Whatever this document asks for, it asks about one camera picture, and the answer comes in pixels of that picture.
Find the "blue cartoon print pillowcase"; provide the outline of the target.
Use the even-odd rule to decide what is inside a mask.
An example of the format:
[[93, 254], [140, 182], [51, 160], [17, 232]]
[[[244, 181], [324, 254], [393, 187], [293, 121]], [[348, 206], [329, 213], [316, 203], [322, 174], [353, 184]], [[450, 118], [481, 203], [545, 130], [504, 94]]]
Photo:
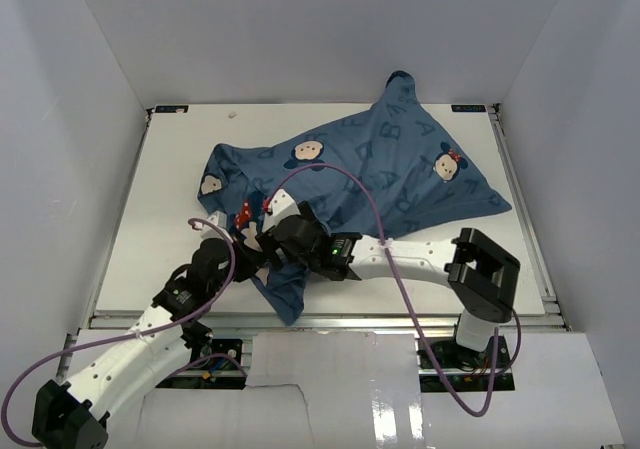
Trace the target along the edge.
[[308, 202], [330, 232], [399, 238], [440, 224], [510, 210], [462, 146], [418, 102], [413, 77], [392, 73], [369, 109], [271, 147], [219, 143], [197, 198], [224, 212], [251, 248], [262, 206], [279, 185]]

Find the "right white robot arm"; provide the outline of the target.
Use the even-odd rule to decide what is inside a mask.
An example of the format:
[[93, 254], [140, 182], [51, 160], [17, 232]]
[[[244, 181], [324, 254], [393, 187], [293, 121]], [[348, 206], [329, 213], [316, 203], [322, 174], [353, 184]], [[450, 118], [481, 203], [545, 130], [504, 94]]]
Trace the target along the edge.
[[498, 325], [512, 318], [521, 264], [483, 232], [463, 228], [452, 240], [381, 242], [360, 233], [328, 233], [290, 215], [256, 236], [275, 265], [298, 262], [331, 281], [400, 278], [451, 289], [463, 305], [453, 359], [472, 368], [488, 354]]

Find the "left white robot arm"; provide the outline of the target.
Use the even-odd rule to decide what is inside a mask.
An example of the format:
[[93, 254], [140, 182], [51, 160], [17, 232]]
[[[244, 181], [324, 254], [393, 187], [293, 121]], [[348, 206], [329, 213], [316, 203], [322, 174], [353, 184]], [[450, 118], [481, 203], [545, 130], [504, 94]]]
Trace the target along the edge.
[[39, 389], [32, 423], [36, 440], [46, 448], [105, 447], [115, 415], [181, 367], [199, 368], [209, 361], [209, 330], [199, 323], [200, 315], [226, 284], [249, 279], [265, 261], [262, 253], [239, 242], [202, 242], [124, 340], [65, 382], [49, 381]]

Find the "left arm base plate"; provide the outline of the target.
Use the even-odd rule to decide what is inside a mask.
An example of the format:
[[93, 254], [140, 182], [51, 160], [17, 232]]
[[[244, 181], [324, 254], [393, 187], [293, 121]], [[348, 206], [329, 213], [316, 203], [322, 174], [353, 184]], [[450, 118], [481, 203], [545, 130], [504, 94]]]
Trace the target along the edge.
[[157, 385], [161, 389], [241, 390], [246, 377], [236, 365], [242, 365], [244, 343], [241, 339], [206, 339], [191, 351], [191, 366]]

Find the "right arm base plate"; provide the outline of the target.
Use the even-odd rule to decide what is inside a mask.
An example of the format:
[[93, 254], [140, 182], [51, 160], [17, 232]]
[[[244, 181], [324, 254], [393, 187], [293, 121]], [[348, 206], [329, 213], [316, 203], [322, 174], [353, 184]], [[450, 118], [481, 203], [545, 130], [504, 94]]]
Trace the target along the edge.
[[[422, 393], [446, 393], [447, 389], [440, 380], [423, 344], [418, 341], [419, 383]], [[458, 346], [453, 339], [438, 338], [431, 349], [447, 380], [458, 393], [485, 392], [488, 389], [491, 366], [492, 343], [484, 352], [474, 352]], [[511, 354], [504, 336], [498, 339], [498, 356], [494, 390], [512, 392], [515, 381], [510, 369]]]

